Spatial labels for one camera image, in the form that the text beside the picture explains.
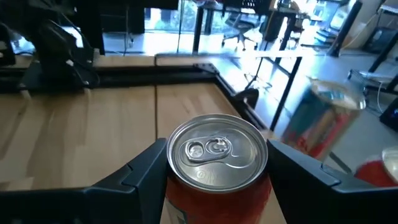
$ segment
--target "glass wall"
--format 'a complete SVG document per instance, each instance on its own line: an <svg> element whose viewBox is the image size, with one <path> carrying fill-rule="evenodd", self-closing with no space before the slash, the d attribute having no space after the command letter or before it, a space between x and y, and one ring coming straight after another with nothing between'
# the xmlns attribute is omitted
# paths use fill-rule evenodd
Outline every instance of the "glass wall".
<svg viewBox="0 0 398 224"><path fill-rule="evenodd" d="M182 32L193 32L197 17L198 7L192 1L180 1L178 10L146 9L145 30L178 32L181 24ZM203 20L202 31L205 28L206 20Z"/></svg>
<svg viewBox="0 0 398 224"><path fill-rule="evenodd" d="M211 33L212 34L225 34L231 32L233 29L225 24L229 13L225 13L223 17L222 12L214 12L213 22L211 23Z"/></svg>

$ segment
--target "office chair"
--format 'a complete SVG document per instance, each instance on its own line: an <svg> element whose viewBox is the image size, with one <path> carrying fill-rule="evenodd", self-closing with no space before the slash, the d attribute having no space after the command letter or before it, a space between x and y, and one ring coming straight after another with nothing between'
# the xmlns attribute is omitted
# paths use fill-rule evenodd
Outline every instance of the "office chair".
<svg viewBox="0 0 398 224"><path fill-rule="evenodd" d="M233 39L235 37L238 38L238 43L239 41L243 43L243 50L246 50L246 45L244 43L245 40L249 40L251 42L256 43L256 41L250 39L249 37L245 37L244 34L247 31L260 26L260 17L254 20L252 17L248 16L247 14L242 14L240 12L231 12L227 20L225 21L225 24L237 30L238 33L230 36L224 34L221 46L224 47L225 40Z"/></svg>

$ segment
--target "pull tab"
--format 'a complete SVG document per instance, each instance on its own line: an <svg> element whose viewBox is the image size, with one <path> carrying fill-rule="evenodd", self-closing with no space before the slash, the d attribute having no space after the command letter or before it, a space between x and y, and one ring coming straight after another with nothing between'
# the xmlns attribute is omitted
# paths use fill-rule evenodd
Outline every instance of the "pull tab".
<svg viewBox="0 0 398 224"><path fill-rule="evenodd" d="M205 162L226 157L231 151L231 142L220 136L195 138L185 144L185 153L190 161Z"/></svg>

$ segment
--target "blurry can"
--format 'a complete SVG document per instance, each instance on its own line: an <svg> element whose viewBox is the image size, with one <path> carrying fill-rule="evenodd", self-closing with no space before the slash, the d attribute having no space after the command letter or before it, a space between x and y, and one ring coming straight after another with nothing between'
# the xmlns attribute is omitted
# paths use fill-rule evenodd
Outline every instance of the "blurry can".
<svg viewBox="0 0 398 224"><path fill-rule="evenodd" d="M359 165L354 173L358 179L376 187L398 186L398 147L384 149L380 155L373 155Z"/></svg>
<svg viewBox="0 0 398 224"><path fill-rule="evenodd" d="M365 106L360 93L338 83L311 80L282 142L322 161Z"/></svg>
<svg viewBox="0 0 398 224"><path fill-rule="evenodd" d="M167 144L172 223L258 223L271 191L267 153L261 133L234 116L204 115L179 126Z"/></svg>

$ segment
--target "wooden tabletop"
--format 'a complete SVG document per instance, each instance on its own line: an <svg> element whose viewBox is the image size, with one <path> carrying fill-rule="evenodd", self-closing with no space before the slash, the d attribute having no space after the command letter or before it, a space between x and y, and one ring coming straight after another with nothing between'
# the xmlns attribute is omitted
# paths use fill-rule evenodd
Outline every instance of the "wooden tabletop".
<svg viewBox="0 0 398 224"><path fill-rule="evenodd" d="M31 58L18 61L23 68ZM152 62L150 56L139 56L100 57L94 63L117 67ZM97 89L89 95L34 96L31 101L0 95L0 106L5 108L0 110L0 190L92 185L137 156L156 135L167 137L190 118L238 116L212 84ZM270 131L263 135L274 138ZM165 210L161 223L170 223ZM261 223L285 223L273 192Z"/></svg>

